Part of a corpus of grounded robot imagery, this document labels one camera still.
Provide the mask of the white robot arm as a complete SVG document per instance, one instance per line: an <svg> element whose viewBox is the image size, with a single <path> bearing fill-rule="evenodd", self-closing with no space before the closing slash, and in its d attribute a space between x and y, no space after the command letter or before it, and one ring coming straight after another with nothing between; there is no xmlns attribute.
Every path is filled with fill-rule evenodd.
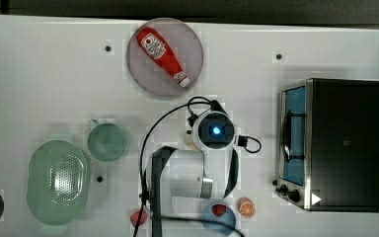
<svg viewBox="0 0 379 237"><path fill-rule="evenodd" d="M225 199L233 192L239 176L236 140L229 116L210 111L191 126L194 150L163 146L152 153L146 173L151 237L165 237L162 221L176 214L173 198Z"/></svg>

